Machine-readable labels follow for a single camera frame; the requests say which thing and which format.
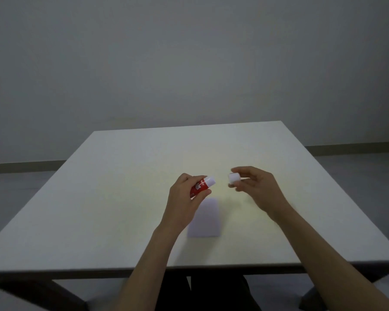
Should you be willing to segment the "person's left forearm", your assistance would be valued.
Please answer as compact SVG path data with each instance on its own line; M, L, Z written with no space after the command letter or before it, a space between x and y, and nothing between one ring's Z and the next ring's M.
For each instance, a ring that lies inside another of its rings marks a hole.
M160 223L111 311L154 311L172 248L182 229Z

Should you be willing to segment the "person's left hand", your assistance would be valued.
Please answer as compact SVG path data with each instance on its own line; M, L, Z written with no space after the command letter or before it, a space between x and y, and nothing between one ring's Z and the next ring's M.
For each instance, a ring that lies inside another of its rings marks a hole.
M175 238L187 227L194 218L197 209L192 209L190 190L194 184L206 177L181 174L171 186L165 212L159 224L162 230Z

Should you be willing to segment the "red and white glue stick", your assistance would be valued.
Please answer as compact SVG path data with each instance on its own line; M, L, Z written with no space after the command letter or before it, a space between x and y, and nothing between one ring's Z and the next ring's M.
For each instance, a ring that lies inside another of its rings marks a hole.
M215 185L216 181L213 177L207 176L194 184L190 190L190 198L194 198L199 193L208 190L211 186Z

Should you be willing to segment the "person's dark trousers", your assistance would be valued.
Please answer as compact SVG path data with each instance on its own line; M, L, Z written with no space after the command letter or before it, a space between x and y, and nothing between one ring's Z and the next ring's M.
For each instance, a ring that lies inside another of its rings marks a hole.
M241 274L165 273L155 311L261 311Z

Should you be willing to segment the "person's right hand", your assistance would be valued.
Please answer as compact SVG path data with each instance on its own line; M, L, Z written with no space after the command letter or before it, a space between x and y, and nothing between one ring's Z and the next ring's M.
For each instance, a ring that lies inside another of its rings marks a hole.
M241 181L228 186L235 188L237 192L248 194L275 222L296 213L270 172L258 168L258 177L242 177Z

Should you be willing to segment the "white paper sheet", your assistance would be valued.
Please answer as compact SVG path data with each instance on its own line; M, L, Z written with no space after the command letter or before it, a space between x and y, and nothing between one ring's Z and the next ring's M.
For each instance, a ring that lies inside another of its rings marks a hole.
M199 205L187 228L188 238L215 238L221 235L218 199L206 198Z

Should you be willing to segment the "person's right forearm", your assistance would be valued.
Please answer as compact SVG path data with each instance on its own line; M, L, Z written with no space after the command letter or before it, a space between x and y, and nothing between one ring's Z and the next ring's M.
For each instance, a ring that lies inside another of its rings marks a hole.
M389 311L389 298L287 205L273 215L329 311Z

